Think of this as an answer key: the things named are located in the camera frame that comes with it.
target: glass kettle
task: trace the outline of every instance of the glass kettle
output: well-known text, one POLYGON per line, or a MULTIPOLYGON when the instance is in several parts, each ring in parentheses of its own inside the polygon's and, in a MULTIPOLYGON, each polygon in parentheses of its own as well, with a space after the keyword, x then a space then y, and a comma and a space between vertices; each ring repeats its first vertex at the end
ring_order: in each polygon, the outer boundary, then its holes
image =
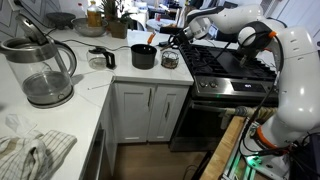
POLYGON ((25 16, 16 17, 27 38, 13 38, 0 45, 22 91, 38 108, 51 108, 67 102, 73 96, 71 76, 76 58, 66 44, 46 38, 25 16), (59 50, 70 61, 67 70, 59 50))

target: stove knob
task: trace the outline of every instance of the stove knob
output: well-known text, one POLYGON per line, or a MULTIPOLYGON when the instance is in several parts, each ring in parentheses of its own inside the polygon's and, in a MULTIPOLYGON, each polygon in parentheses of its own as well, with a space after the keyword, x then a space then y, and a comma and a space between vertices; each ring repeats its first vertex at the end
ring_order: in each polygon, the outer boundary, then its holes
POLYGON ((215 82, 209 82, 209 85, 210 85, 212 88, 218 87, 218 84, 216 84, 215 82))
POLYGON ((200 81, 199 84, 200 84, 200 86, 203 87, 203 88, 206 87, 206 86, 208 86, 208 84, 207 84, 206 82, 203 82, 203 81, 200 81))

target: white robotic arm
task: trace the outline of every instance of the white robotic arm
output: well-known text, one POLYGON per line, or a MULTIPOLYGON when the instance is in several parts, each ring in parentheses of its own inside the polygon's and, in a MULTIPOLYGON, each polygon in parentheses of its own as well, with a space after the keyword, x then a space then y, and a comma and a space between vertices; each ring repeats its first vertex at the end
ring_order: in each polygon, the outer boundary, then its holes
POLYGON ((254 136, 244 139, 241 151, 253 168, 270 178, 288 177, 286 155, 280 158, 267 155, 254 161, 252 157, 255 152, 288 147, 308 131, 320 127, 320 86, 317 83, 320 61, 312 37, 303 27, 286 28, 277 20, 264 18, 257 5, 191 11, 187 22, 196 39, 208 32, 211 24, 205 19, 225 34, 239 32, 238 51, 245 57, 252 58, 264 48, 271 49, 278 72, 281 71, 278 111, 255 129, 254 136))

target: white countertop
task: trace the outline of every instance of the white countertop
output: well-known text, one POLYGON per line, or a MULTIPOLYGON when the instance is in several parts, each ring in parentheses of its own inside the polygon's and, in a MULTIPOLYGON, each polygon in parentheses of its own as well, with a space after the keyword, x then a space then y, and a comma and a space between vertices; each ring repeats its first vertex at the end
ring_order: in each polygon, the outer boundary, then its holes
MULTIPOLYGON (((115 49, 124 45, 146 43, 150 33, 129 31, 127 39, 115 39, 109 35, 99 38, 82 37, 72 30, 63 30, 51 36, 57 40, 75 39, 85 43, 104 45, 115 49)), ((157 34, 151 45, 166 41, 167 35, 157 34)), ((74 82, 74 96, 65 104, 50 108, 34 108, 27 101, 17 80, 14 77, 5 56, 0 54, 0 137, 15 135, 5 125, 8 114, 20 114, 37 124, 36 130, 47 133, 57 130, 76 136, 77 143, 65 158, 62 166, 57 170, 52 179, 78 179, 90 149, 92 138, 98 125, 101 108, 109 90, 109 84, 115 75, 117 80, 165 83, 176 85, 192 85, 193 79, 184 61, 181 61, 174 70, 165 69, 160 64, 160 51, 156 55, 156 63, 152 69, 140 70, 131 64, 130 49, 114 51, 117 67, 111 71, 94 71, 88 65, 86 53, 88 46, 75 42, 67 43, 75 52, 78 66, 72 81, 74 82)))

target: bottle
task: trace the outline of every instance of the bottle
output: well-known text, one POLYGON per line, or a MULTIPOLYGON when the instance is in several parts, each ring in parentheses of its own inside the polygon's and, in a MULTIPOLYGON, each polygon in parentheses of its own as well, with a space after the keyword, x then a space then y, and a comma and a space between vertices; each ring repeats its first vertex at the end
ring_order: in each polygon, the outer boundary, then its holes
POLYGON ((90 1, 91 5, 87 9, 88 15, 88 26, 89 27, 100 27, 102 25, 101 12, 96 6, 95 1, 90 1))
POLYGON ((87 18, 87 13, 83 8, 82 3, 78 3, 78 7, 79 7, 79 10, 77 13, 77 18, 87 18))

